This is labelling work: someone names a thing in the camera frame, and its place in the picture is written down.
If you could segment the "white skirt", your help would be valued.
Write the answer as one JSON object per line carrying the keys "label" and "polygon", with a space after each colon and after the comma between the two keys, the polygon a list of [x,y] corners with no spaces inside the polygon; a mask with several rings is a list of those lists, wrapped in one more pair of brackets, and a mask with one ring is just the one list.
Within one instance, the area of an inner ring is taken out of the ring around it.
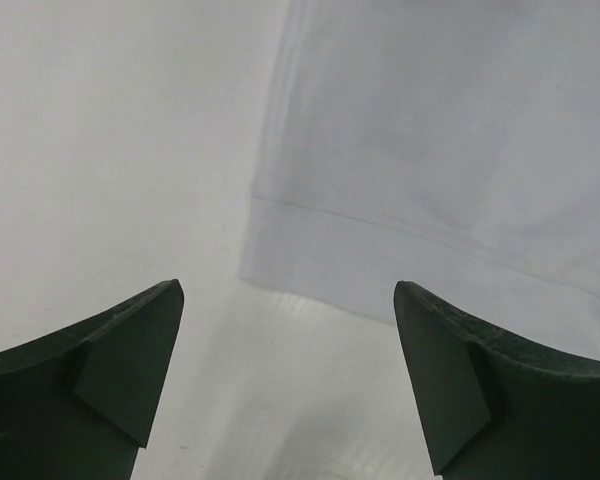
{"label": "white skirt", "polygon": [[600,360],[600,1],[294,1],[240,267]]}

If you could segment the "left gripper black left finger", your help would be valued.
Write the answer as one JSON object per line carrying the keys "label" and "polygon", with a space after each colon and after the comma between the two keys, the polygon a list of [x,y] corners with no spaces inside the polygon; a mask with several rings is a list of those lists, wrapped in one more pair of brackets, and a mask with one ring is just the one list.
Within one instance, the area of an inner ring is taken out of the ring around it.
{"label": "left gripper black left finger", "polygon": [[180,282],[162,281],[0,352],[0,480],[130,478],[183,309]]}

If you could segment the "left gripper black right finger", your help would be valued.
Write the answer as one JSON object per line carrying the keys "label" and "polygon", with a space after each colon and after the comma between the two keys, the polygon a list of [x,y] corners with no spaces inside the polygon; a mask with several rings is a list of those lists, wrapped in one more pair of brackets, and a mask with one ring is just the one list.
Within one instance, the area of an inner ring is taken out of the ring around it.
{"label": "left gripper black right finger", "polygon": [[433,473],[600,479],[600,361],[472,316],[401,281],[394,309]]}

